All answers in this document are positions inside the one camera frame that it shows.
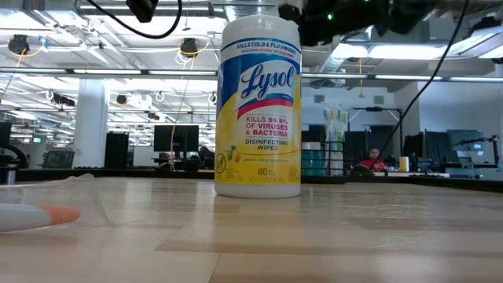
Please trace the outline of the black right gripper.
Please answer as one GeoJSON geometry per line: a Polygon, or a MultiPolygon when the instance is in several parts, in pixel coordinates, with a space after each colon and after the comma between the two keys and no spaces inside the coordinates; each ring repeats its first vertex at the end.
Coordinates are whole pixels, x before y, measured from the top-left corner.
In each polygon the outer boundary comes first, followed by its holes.
{"type": "Polygon", "coordinates": [[[307,0],[302,8],[299,34],[302,46],[328,44],[377,22],[377,0],[307,0]]]}

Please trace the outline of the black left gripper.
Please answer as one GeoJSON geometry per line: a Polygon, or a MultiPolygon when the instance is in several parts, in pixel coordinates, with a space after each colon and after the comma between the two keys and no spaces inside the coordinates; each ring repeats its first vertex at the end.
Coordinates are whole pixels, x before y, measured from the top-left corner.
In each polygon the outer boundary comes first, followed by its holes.
{"type": "Polygon", "coordinates": [[[158,0],[126,0],[126,5],[139,22],[149,23],[153,18],[158,0]]]}

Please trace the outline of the Lysol disinfecting wipes canister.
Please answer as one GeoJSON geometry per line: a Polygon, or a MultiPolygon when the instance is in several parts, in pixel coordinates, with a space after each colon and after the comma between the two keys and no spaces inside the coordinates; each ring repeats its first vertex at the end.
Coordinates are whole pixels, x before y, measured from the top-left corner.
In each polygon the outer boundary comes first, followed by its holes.
{"type": "Polygon", "coordinates": [[[299,195],[301,59],[293,21],[252,15],[224,28],[215,128],[217,194],[261,199],[299,195]]]}

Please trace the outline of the black ceiling fixture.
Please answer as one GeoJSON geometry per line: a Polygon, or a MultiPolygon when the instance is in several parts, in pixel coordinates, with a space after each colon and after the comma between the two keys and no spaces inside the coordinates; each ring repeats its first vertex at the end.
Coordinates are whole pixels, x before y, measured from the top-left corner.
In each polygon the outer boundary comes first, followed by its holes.
{"type": "Polygon", "coordinates": [[[8,42],[8,49],[16,55],[25,55],[30,51],[26,35],[14,35],[8,42]]]}
{"type": "Polygon", "coordinates": [[[195,57],[198,53],[198,48],[196,45],[195,38],[184,38],[180,45],[180,52],[182,56],[191,58],[195,57]]]}

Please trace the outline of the bright ceiling light panel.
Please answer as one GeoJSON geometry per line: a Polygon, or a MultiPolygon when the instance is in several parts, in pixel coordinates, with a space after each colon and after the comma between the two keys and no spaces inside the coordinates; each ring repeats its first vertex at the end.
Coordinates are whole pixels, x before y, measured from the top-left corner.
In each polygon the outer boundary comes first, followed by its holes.
{"type": "MultiPolygon", "coordinates": [[[[446,51],[443,44],[377,44],[375,46],[340,43],[332,57],[338,59],[373,58],[393,60],[436,60],[446,51]]],[[[478,57],[492,59],[503,55],[503,26],[476,30],[472,36],[454,43],[447,59],[478,57]]]]}

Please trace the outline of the ceiling light strip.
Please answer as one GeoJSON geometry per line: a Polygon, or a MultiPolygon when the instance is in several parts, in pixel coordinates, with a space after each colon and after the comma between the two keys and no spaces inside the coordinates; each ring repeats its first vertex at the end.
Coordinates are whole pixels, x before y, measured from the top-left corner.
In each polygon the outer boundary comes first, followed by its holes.
{"type": "Polygon", "coordinates": [[[81,68],[8,68],[0,67],[1,73],[30,75],[170,75],[216,76],[217,71],[197,70],[149,70],[149,69],[81,69],[81,68]]]}
{"type": "MultiPolygon", "coordinates": [[[[427,75],[376,75],[349,73],[303,73],[303,79],[357,79],[357,80],[399,80],[427,82],[431,77],[427,75]]],[[[503,77],[488,76],[435,76],[433,82],[446,83],[503,83],[503,77]]]]}

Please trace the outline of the white pillar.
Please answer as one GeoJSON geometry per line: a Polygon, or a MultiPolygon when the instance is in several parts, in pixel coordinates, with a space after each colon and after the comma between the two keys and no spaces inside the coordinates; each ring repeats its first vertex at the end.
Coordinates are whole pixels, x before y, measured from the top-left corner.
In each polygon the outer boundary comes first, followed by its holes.
{"type": "Polygon", "coordinates": [[[104,79],[80,79],[76,104],[73,167],[103,167],[109,91],[104,79]]]}

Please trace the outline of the black cabinet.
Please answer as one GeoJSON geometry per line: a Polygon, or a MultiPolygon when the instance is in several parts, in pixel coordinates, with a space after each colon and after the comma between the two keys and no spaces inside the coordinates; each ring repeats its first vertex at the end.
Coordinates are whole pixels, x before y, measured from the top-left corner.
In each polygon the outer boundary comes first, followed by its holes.
{"type": "Polygon", "coordinates": [[[108,132],[105,147],[105,168],[126,169],[129,134],[108,132]]]}

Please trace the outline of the person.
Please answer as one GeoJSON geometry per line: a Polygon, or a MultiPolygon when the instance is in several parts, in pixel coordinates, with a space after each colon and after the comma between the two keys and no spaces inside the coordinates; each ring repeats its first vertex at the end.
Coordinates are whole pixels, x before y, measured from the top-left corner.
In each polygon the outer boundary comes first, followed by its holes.
{"type": "Polygon", "coordinates": [[[379,158],[380,150],[373,148],[369,150],[368,156],[361,160],[359,163],[366,166],[371,171],[385,171],[387,170],[387,165],[385,162],[379,158]]]}

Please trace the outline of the dark screen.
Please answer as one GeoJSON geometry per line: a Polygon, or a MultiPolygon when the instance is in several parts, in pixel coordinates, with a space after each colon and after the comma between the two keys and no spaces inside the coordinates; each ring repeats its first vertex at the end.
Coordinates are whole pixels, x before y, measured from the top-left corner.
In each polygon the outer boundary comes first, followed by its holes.
{"type": "Polygon", "coordinates": [[[43,169],[72,169],[73,151],[48,151],[44,156],[43,169]]]}

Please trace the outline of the dark desk monitor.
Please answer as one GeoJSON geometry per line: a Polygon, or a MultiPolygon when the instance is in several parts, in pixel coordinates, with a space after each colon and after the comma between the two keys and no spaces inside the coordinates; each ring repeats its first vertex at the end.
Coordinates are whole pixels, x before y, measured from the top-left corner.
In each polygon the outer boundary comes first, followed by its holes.
{"type": "Polygon", "coordinates": [[[453,151],[483,151],[481,130],[448,130],[446,133],[453,151]]]}

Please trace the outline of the orange toothbrush in wrapper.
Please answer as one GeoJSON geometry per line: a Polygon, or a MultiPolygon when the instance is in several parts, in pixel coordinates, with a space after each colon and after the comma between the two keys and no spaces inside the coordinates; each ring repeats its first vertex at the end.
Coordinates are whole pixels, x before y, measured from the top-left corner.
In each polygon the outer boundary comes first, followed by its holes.
{"type": "Polygon", "coordinates": [[[81,211],[77,221],[57,226],[99,226],[110,223],[94,177],[88,174],[59,181],[0,186],[0,204],[68,207],[81,211]]]}

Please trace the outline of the white toothbrush orange grip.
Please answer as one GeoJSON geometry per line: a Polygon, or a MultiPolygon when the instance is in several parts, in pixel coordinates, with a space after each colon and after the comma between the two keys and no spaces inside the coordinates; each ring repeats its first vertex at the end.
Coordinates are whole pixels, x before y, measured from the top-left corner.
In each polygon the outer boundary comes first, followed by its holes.
{"type": "Polygon", "coordinates": [[[0,232],[31,230],[77,221],[81,211],[68,207],[0,204],[0,232]]]}

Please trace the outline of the ribbed silver duct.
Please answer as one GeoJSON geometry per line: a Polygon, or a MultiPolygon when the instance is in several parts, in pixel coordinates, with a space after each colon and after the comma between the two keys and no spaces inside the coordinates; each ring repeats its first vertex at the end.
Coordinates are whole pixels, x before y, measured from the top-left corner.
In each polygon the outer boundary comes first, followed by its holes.
{"type": "Polygon", "coordinates": [[[258,14],[259,7],[250,5],[235,5],[229,6],[228,12],[229,14],[233,14],[235,17],[246,17],[258,14]]]}

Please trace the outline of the black aluminium table frame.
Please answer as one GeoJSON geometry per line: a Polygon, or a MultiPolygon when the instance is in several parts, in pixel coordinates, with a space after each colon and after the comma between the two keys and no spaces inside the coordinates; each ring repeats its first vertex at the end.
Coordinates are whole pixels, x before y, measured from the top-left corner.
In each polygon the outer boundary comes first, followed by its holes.
{"type": "MultiPolygon", "coordinates": [[[[155,171],[155,170],[111,170],[111,169],[23,169],[16,173],[18,182],[34,182],[64,179],[70,176],[91,174],[94,177],[121,178],[185,178],[213,180],[212,172],[155,171]]],[[[316,177],[303,176],[306,184],[344,184],[348,182],[362,183],[403,183],[424,186],[445,186],[453,188],[480,189],[499,191],[503,189],[503,181],[476,180],[463,178],[427,177],[425,175],[391,177],[391,176],[333,176],[316,177]]]]}

